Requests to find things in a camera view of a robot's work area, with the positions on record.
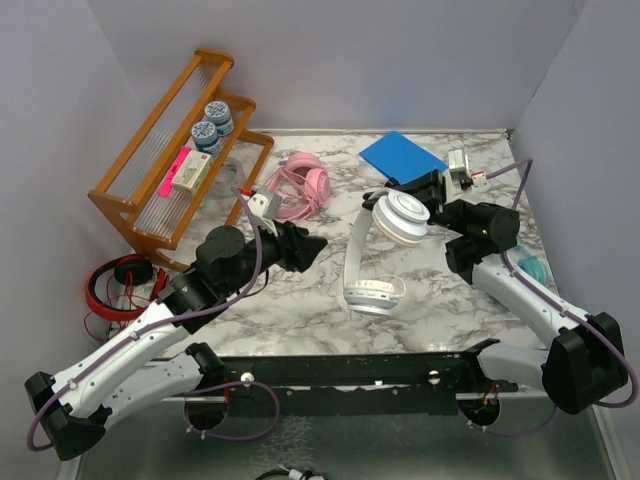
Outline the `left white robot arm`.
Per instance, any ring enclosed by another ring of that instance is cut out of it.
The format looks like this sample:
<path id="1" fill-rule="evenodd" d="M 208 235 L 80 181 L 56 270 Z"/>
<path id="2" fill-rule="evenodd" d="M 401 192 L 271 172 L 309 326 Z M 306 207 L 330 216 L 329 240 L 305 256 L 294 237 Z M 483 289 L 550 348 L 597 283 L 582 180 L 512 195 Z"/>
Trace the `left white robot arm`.
<path id="1" fill-rule="evenodd" d="M 163 368 L 148 362 L 187 339 L 246 295 L 274 265 L 308 270 L 328 242 L 291 222 L 275 230 L 257 226 L 247 241 L 236 227 L 213 229 L 196 249 L 195 261 L 118 334 L 85 359 L 56 374 L 37 372 L 25 382 L 35 413 L 27 445 L 40 451 L 42 428 L 62 461 L 95 446 L 120 419 L 178 393 L 206 395 L 225 380 L 224 363 L 202 343 L 190 345 Z"/>

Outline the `teal cat-ear headphones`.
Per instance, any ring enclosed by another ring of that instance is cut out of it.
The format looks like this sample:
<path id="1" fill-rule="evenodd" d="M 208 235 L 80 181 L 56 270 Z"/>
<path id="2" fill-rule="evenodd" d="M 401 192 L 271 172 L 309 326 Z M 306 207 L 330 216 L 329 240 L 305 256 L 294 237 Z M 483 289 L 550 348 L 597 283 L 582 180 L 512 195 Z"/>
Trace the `teal cat-ear headphones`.
<path id="1" fill-rule="evenodd" d="M 548 287 L 551 275 L 548 266 L 524 245 L 517 244 L 509 253 L 511 260 L 539 284 Z"/>

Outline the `white headphones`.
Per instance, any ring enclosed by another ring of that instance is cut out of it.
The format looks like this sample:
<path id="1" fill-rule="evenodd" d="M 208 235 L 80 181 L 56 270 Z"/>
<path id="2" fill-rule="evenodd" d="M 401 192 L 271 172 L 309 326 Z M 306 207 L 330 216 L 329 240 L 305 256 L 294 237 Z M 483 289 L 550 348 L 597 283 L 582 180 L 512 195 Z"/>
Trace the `white headphones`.
<path id="1" fill-rule="evenodd" d="M 373 247 L 417 247 L 427 237 L 430 212 L 414 196 L 382 188 L 363 202 L 346 246 L 342 287 L 348 309 L 376 317 L 390 316 L 406 293 L 406 284 L 391 274 L 365 276 L 363 256 Z"/>

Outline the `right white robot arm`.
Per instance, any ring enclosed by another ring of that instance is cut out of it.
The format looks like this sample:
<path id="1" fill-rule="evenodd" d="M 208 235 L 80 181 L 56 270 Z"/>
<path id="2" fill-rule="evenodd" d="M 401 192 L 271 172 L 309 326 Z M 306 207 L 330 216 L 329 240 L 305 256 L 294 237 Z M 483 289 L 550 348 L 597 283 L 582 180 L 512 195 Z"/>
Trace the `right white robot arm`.
<path id="1" fill-rule="evenodd" d="M 608 396 L 624 386 L 631 388 L 629 396 L 616 407 L 638 399 L 638 376 L 625 358 L 618 322 L 563 300 L 509 259 L 520 230 L 515 209 L 450 198 L 438 170 L 398 189 L 427 208 L 430 224 L 457 233 L 446 245 L 449 269 L 515 314 L 544 346 L 511 350 L 497 343 L 484 348 L 459 367 L 467 389 L 481 391 L 494 380 L 506 380 L 544 391 L 569 414 L 591 405 L 612 407 Z"/>

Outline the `pink cat-ear headphones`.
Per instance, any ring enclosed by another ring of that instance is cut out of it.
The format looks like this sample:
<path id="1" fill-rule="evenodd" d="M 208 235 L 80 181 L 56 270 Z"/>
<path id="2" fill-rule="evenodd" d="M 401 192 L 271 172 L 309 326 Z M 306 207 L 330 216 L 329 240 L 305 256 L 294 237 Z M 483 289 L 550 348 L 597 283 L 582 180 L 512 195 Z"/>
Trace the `pink cat-ear headphones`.
<path id="1" fill-rule="evenodd" d="M 282 198 L 279 221 L 305 220 L 326 205 L 331 190 L 324 164 L 308 152 L 296 152 L 281 160 L 265 188 Z"/>

